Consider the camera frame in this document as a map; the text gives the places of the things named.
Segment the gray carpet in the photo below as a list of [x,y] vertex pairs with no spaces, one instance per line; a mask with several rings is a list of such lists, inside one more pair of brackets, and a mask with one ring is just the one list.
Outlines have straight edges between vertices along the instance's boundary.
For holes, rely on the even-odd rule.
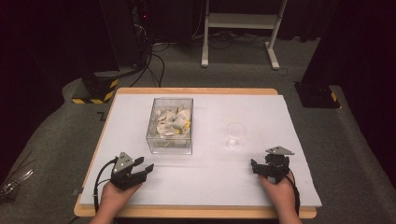
[[[304,223],[396,223],[396,192],[380,168],[354,120],[340,87],[331,86],[342,108],[303,108],[293,82],[301,81],[318,41],[277,40],[282,67],[274,71],[262,47],[234,43],[209,49],[209,66],[201,67],[201,49],[166,45],[154,47],[165,62],[163,87],[274,88],[285,96],[323,206]],[[217,48],[227,43],[211,41]],[[156,76],[162,64],[152,58]],[[130,86],[138,74],[123,77]],[[0,204],[0,223],[68,223],[74,218],[76,189],[82,186],[99,135],[106,105],[74,105],[71,97],[80,80],[64,87],[65,103],[35,131],[14,168],[27,164],[34,174],[21,184],[14,203]],[[149,71],[135,84],[153,87]],[[79,218],[74,223],[87,223]],[[132,223],[265,223],[265,220],[133,219]]]

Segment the white paper sheet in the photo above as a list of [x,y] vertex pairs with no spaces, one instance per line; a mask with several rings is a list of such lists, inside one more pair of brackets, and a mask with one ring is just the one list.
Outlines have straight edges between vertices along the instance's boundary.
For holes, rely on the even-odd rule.
[[[193,98],[192,155],[150,153],[146,141],[154,98]],[[246,136],[238,149],[226,147],[226,126],[243,123]],[[281,95],[168,95],[118,94],[98,143],[97,153],[80,200],[93,204],[93,185],[100,169],[122,151],[145,162],[133,173],[154,163],[154,170],[129,204],[258,205],[270,206],[250,159],[264,163],[265,149],[282,146],[290,156],[300,191],[301,206],[321,206],[303,149]],[[101,179],[110,178],[112,165]]]

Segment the clear plastic box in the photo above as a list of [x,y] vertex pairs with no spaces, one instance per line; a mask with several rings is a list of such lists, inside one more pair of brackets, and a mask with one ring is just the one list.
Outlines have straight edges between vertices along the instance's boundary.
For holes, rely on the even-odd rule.
[[192,98],[155,98],[146,139],[151,153],[192,154]]

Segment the hand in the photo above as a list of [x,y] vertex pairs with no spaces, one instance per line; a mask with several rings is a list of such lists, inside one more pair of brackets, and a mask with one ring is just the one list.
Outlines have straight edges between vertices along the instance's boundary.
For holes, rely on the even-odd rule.
[[[294,181],[291,173],[288,173],[288,177]],[[273,184],[262,175],[259,175],[259,179],[276,208],[279,223],[302,223],[295,211],[294,191],[289,180],[283,178],[279,183]]]
[[99,210],[90,223],[111,223],[114,216],[125,206],[141,186],[142,184],[139,184],[123,191],[111,182],[107,182],[103,186]]

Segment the white metal stand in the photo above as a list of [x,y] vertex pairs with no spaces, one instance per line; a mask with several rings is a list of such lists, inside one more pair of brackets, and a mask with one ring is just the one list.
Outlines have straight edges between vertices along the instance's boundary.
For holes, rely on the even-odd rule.
[[276,35],[282,22],[283,12],[288,0],[282,0],[280,9],[276,15],[257,15],[257,14],[231,14],[231,13],[210,13],[209,0],[206,0],[205,9],[205,33],[204,44],[202,50],[202,67],[209,65],[209,47],[208,47],[208,33],[209,27],[223,27],[223,28],[245,28],[245,29],[263,29],[273,30],[271,40],[265,42],[265,48],[271,61],[271,65],[275,70],[279,69],[274,53],[274,44]]

